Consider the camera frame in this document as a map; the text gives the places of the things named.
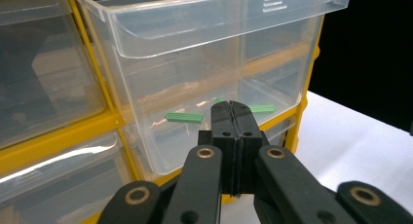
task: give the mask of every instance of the plastic drawer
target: plastic drawer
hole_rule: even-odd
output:
[[[312,61],[319,15],[349,0],[77,0],[117,106],[154,173],[183,164],[220,100],[274,111],[295,106]],[[169,112],[203,116],[167,120]]]
[[[272,128],[264,131],[270,144],[283,146],[286,133],[289,129],[295,126],[295,121],[295,117],[292,116],[273,126]]]
[[[129,174],[115,132],[0,178],[0,220],[77,223],[102,211]]]
[[[66,0],[0,0],[0,148],[101,111]]]

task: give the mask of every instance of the yellow drawer frame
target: yellow drawer frame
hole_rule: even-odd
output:
[[[120,135],[120,138],[122,139],[122,142],[125,145],[125,147],[123,148],[124,158],[127,162],[131,179],[138,180],[141,178],[141,176],[139,175],[138,168],[135,166],[136,163],[133,160],[130,147],[128,147],[128,143],[121,129],[125,122],[121,117],[119,111],[116,109],[113,98],[108,91],[107,84],[105,83],[103,76],[100,72],[90,39],[87,35],[85,25],[82,22],[82,18],[79,13],[79,9],[76,5],[76,2],[75,0],[68,0],[68,2],[72,8],[73,17],[78,26],[81,38],[89,54],[89,59],[92,63],[95,75],[97,77],[101,91],[106,101],[106,109],[95,116],[91,116],[87,119],[74,123],[64,129],[52,131],[50,133],[26,140],[12,147],[0,150],[0,165],[2,165],[2,167],[0,167],[0,177],[3,177],[6,174],[9,174],[13,171],[25,168],[28,165],[44,161],[47,158],[52,157],[52,155],[58,154],[61,151],[73,145],[79,144],[83,141],[99,136],[100,134],[103,134],[105,132],[116,131]],[[321,20],[320,23],[316,45],[319,43],[322,22],[323,20]],[[306,94],[310,84],[310,77],[312,74],[314,61],[318,56],[319,47],[316,46],[313,53],[312,63],[310,64],[308,75],[304,84],[301,101],[298,103],[298,105],[260,126],[260,129],[262,131],[266,131],[272,128],[273,126],[279,124],[280,122],[294,116],[296,123],[291,129],[288,130],[288,134],[285,138],[285,147],[291,152],[295,152],[297,149],[300,122],[303,111],[307,106]],[[180,169],[176,172],[173,172],[172,174],[157,179],[155,182],[158,185],[162,185],[179,173]],[[228,201],[230,201],[229,197],[225,197],[224,203]],[[83,223],[95,223],[98,217],[99,213],[88,218]]]

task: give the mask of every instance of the clear plastic bin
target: clear plastic bin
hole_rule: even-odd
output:
[[[286,133],[295,126],[295,117],[292,116],[272,128],[264,131],[271,145],[284,146]]]
[[[0,0],[0,148],[103,108],[66,0]]]
[[[236,100],[295,106],[321,14],[349,0],[77,0],[101,51],[107,80],[153,172],[170,173],[209,130],[210,106]],[[169,112],[203,115],[177,123]]]
[[[0,178],[0,220],[78,223],[102,211],[131,182],[115,132]]]

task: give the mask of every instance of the white table surface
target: white table surface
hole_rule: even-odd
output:
[[[296,152],[301,163],[333,191],[358,180],[413,213],[413,136],[315,93],[307,97]],[[221,223],[259,223],[252,201],[225,205]]]

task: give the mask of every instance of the green object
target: green object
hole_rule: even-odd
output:
[[[222,102],[222,101],[225,101],[225,99],[222,98],[222,97],[217,97],[214,102],[216,104],[216,103],[219,103],[219,102]]]
[[[200,124],[203,121],[203,114],[169,112],[165,118],[168,122]]]
[[[274,105],[250,105],[248,106],[252,114],[271,114],[276,111]]]

